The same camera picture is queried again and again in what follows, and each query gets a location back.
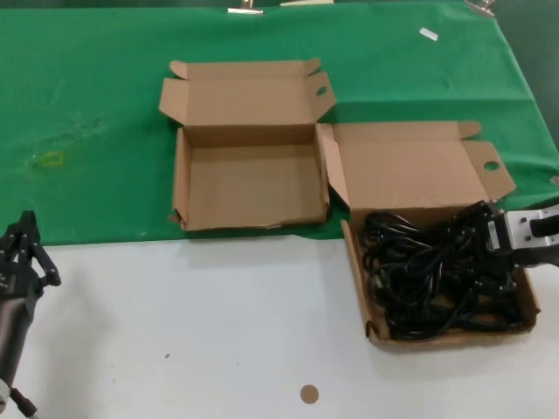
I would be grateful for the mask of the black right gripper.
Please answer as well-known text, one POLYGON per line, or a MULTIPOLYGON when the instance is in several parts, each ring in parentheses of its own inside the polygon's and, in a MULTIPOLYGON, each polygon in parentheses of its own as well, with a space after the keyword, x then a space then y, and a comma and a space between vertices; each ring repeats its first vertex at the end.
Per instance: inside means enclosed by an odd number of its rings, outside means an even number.
POLYGON ((482 273, 506 273, 521 268, 521 254, 515 246, 524 231, 522 210, 499 212, 493 202, 478 201, 453 216, 453 228, 456 230, 464 230, 474 224, 476 256, 482 273))

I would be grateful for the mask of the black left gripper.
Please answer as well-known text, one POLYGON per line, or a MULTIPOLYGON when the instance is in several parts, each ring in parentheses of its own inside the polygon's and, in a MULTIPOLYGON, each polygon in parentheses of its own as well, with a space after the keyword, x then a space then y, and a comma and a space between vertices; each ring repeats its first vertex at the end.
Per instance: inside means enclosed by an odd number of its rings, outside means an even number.
POLYGON ((35 213, 32 210, 24 211, 20 222, 21 227, 18 224, 10 224, 1 236, 2 301, 28 297, 39 299, 42 296, 40 286, 60 286, 58 268, 40 243, 41 236, 35 213), (33 269, 33 260, 36 260, 43 270, 43 277, 33 269))

